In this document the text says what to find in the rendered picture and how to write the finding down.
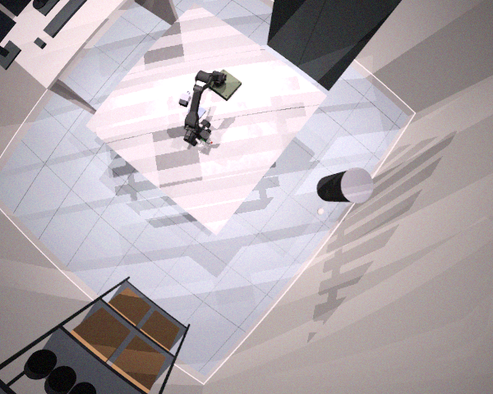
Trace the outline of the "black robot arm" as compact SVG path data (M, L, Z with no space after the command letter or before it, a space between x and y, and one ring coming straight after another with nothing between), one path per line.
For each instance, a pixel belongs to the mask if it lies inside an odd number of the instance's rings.
M205 85L199 86L195 83L193 87L194 93L191 98L190 112L187 114L184 121L184 130L186 130L187 132L184 135L183 140L186 141L187 143L192 144L196 137L196 132L200 130L198 108L200 105L202 94L206 89L210 87L212 81L214 81L214 84L221 89L226 84L224 82L226 80L226 75L227 74L221 73L216 70L213 71L212 73L205 72L202 70L199 70L197 72L195 76L195 82L197 81L204 82ZM211 135L210 129L206 130L204 128L201 128L201 132L198 133L198 137L204 140L208 140L210 135Z

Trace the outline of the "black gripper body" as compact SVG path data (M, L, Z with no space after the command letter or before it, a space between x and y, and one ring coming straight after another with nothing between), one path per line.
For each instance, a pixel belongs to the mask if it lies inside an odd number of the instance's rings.
M208 129L211 126L210 122L207 122L205 119L201 122L201 125L203 125L203 126L202 127L200 126L200 130L196 132L195 139L199 139L200 138L200 137L198 137L198 133L201 132L201 128L204 128L205 129L205 127L206 127ZM195 141L195 139L194 139L194 141L192 143L193 146L196 146L196 144L197 144L197 141Z

